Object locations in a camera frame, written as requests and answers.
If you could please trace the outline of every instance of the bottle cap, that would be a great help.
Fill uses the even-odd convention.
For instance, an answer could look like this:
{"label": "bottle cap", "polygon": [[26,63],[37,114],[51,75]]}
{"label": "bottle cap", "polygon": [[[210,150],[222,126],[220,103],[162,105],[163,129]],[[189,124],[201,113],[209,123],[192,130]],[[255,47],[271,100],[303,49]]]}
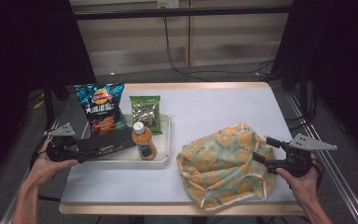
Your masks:
{"label": "bottle cap", "polygon": [[142,134],[145,132],[145,126],[142,122],[136,122],[133,124],[133,131],[137,134]]}

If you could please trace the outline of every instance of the green snack package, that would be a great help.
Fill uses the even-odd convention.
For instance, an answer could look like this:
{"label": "green snack package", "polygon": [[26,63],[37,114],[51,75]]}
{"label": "green snack package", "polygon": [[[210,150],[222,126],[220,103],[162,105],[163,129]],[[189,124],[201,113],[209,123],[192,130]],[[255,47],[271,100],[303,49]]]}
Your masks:
{"label": "green snack package", "polygon": [[130,96],[132,123],[142,122],[153,135],[161,134],[159,96]]}

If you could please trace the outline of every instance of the white tray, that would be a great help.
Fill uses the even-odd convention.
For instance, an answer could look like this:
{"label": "white tray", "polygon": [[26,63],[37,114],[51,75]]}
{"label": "white tray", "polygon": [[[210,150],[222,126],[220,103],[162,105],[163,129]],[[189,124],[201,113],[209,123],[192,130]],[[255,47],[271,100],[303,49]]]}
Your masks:
{"label": "white tray", "polygon": [[[127,125],[132,127],[132,116],[124,115]],[[137,147],[129,147],[121,151],[99,157],[92,161],[85,161],[79,166],[92,167],[92,169],[156,169],[162,168],[170,162],[170,131],[171,118],[160,114],[160,126],[162,134],[153,135],[152,140],[156,146],[157,156],[152,161],[143,161],[139,156]],[[90,136],[90,126],[87,123],[82,138]]]}

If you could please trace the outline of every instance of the crumpled plastic bag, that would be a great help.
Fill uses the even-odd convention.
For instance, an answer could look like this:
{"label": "crumpled plastic bag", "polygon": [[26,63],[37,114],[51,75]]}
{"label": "crumpled plastic bag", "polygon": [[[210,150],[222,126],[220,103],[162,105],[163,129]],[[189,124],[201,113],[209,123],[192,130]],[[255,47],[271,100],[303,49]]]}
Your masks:
{"label": "crumpled plastic bag", "polygon": [[253,151],[275,159],[266,139],[243,122],[183,146],[176,161],[187,195],[206,211],[253,196],[266,200],[276,175],[253,160]]}

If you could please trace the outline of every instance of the snack package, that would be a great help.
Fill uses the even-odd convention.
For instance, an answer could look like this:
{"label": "snack package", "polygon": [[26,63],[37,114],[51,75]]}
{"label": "snack package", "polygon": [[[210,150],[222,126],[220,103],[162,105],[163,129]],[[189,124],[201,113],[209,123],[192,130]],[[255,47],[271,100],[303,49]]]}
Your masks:
{"label": "snack package", "polygon": [[152,134],[161,134],[159,96],[130,96],[132,123],[142,122]]}
{"label": "snack package", "polygon": [[91,135],[111,133],[127,127],[118,106],[124,90],[123,83],[76,85],[75,90],[89,121]]}

